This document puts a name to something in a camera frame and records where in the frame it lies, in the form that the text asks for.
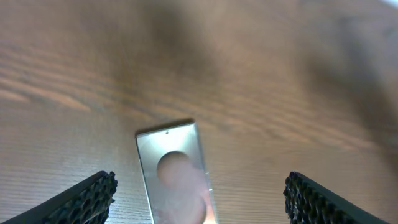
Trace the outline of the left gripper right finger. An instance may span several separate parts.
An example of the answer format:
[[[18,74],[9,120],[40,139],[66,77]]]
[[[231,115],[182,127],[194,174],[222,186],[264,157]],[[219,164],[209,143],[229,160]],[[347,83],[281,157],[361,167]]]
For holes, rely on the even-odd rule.
[[[290,224],[387,224],[299,172],[285,179],[283,195]]]

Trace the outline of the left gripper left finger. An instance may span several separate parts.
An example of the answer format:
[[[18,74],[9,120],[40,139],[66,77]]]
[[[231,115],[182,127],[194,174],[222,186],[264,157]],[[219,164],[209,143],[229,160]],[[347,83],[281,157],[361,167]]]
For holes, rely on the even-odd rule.
[[[117,186],[114,172],[100,171],[2,224],[104,224]]]

